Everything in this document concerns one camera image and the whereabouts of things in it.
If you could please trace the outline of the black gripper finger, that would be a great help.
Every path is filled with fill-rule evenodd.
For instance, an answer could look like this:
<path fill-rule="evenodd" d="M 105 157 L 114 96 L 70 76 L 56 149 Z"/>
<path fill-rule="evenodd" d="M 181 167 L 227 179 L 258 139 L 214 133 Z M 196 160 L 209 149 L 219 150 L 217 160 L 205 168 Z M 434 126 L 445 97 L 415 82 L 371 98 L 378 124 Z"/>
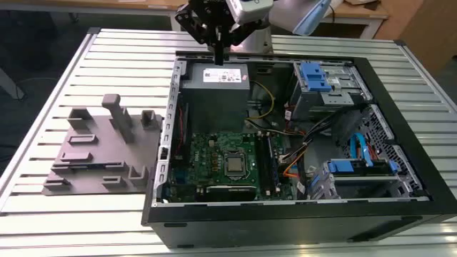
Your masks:
<path fill-rule="evenodd" d="M 214 21 L 215 4 L 184 4 L 178 7 L 174 20 L 198 44 L 206 44 L 213 53 L 213 63 L 219 64 L 219 41 Z"/>
<path fill-rule="evenodd" d="M 227 26 L 217 27 L 217 65 L 221 66 L 225 60 L 225 48 L 238 46 L 251 34 L 251 23 L 239 25 L 229 31 Z"/>

